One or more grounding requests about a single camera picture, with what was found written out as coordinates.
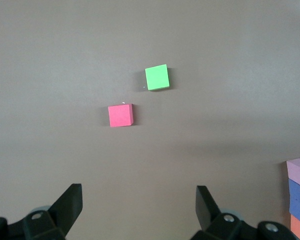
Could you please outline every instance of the green cube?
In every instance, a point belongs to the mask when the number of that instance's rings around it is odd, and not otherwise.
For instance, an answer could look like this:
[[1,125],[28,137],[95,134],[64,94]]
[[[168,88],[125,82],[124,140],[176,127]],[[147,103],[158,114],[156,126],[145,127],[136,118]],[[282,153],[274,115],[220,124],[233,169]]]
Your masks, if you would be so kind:
[[170,87],[167,64],[146,68],[145,77],[149,91]]

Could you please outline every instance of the screw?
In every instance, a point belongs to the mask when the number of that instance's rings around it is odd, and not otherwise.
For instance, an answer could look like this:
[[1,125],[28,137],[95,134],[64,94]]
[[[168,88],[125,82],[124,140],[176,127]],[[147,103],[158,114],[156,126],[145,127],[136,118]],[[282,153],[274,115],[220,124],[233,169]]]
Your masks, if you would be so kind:
[[41,218],[42,214],[43,214],[42,212],[36,213],[36,214],[32,215],[31,219],[32,220],[39,219],[39,218]]
[[233,223],[234,221],[235,221],[235,219],[234,219],[234,217],[233,216],[231,216],[231,215],[224,215],[223,216],[223,219],[224,220],[226,220],[227,222],[229,222],[229,223]]
[[268,229],[269,231],[271,231],[271,232],[278,232],[279,231],[279,229],[276,227],[276,225],[274,225],[274,224],[272,224],[272,223],[267,223],[266,225],[265,225],[265,227],[266,227],[266,229]]

